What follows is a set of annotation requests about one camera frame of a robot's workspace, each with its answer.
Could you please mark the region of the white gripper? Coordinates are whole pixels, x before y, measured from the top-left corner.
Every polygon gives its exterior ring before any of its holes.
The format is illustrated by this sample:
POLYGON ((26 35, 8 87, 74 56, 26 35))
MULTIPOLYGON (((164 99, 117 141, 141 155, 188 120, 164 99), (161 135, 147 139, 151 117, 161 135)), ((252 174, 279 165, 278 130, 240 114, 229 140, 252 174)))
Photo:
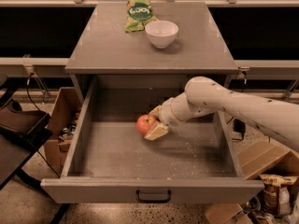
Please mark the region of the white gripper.
POLYGON ((183 122, 186 119, 187 100, 184 96, 170 98, 163 102, 162 105, 157 105, 149 114, 159 118, 154 125, 144 136, 145 139, 154 141, 166 134, 168 134, 168 126, 183 122))

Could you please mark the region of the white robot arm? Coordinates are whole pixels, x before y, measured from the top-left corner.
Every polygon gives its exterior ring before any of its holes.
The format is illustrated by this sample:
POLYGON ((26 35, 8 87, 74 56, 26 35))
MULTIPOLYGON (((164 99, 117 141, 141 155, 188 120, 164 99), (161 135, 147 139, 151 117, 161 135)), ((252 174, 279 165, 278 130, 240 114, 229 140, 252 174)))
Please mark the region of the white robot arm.
POLYGON ((190 79, 184 92, 150 113, 157 121, 144 138, 156 140, 193 118, 223 111, 259 132, 299 151, 299 105, 231 91, 207 77, 190 79))

